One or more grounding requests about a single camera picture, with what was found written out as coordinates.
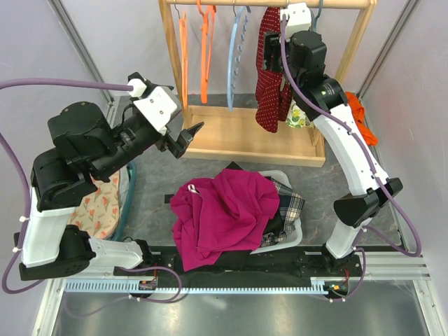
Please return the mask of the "red polka dot skirt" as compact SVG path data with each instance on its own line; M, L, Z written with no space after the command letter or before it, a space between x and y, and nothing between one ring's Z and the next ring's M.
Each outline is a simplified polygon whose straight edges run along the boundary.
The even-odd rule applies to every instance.
M263 69L263 50L265 32L280 32L280 9L268 7L260 22L255 66L258 79L255 98L258 108L255 120L264 130L277 133L279 121L284 122L292 100L292 92L283 81L281 73Z

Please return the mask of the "black pleated skirt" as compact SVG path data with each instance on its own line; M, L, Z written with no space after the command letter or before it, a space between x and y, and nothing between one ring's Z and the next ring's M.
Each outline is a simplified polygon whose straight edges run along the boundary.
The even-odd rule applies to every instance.
M300 214L305 199L294 189L285 173L279 170L260 173L273 182L279 195L279 207L274 217L267 222L261 245L255 251L224 252L214 263L217 270L245 270L255 264L255 255L267 254L297 246L302 239Z

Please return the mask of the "navy plaid skirt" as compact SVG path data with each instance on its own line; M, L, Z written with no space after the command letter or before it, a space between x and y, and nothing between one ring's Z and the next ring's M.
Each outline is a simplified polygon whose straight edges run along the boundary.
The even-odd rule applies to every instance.
M273 182L277 190L279 207L263 231L261 248L277 245L293 234L296 231L295 222L300 218L305 205L305 200L291 187L272 176L266 176L266 179Z

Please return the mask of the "light blue hanger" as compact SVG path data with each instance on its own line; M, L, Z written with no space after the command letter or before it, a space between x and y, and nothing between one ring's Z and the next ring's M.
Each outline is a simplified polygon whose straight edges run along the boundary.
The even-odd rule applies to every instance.
M234 23L232 26L227 57L227 108L230 112L232 112L234 108L239 65L241 64L249 16L251 14L249 6L241 6L238 10L235 10L235 7L232 7L232 9L234 10Z

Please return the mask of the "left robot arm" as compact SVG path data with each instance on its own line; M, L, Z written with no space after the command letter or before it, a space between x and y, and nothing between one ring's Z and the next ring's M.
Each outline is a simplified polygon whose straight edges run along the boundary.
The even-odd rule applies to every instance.
M38 155L31 171L31 209L22 248L20 277L24 281L70 277L90 268L110 268L114 274L153 269L146 241L108 241L69 222L84 197L97 192L97 181L114 173L151 146L181 157L201 129L183 129L177 139L159 133L135 104L112 127L98 105L73 103L49 119L53 141Z

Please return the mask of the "orange hanger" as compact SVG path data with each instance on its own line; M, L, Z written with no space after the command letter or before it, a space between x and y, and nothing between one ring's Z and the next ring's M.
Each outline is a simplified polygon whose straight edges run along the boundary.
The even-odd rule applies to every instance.
M202 16L200 99L203 104L206 104L208 102L209 73L211 68L216 7L208 5L203 10L200 0L197 0L196 4L199 14Z
M181 98L183 109L188 108L188 23L186 12L182 13L174 4L175 11L178 15L178 25L181 44Z

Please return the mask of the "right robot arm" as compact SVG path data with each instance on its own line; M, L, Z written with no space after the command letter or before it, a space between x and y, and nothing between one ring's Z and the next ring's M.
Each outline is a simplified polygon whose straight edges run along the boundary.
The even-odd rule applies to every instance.
M337 199L337 223L323 245L320 264L339 274L355 250L358 233L402 189L373 157L354 120L347 96L325 73L326 45L315 31L297 31L288 41L279 32L262 38L262 68L282 74L293 88L295 103L325 137L346 177L349 194Z

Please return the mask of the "lemon print skirt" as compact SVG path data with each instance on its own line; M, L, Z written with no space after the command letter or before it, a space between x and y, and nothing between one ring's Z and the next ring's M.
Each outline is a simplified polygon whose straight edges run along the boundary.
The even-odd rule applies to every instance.
M294 99L290 103L286 116L286 124L294 129L310 128L313 126L313 123L308 119L306 113L296 104Z

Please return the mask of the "magenta pleated skirt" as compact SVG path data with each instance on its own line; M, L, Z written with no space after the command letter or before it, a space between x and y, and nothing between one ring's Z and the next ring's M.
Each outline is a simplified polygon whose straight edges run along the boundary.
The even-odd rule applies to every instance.
M215 264L224 252L254 251L279 208L273 182L256 171L224 169L194 178L170 199L173 239L185 271Z

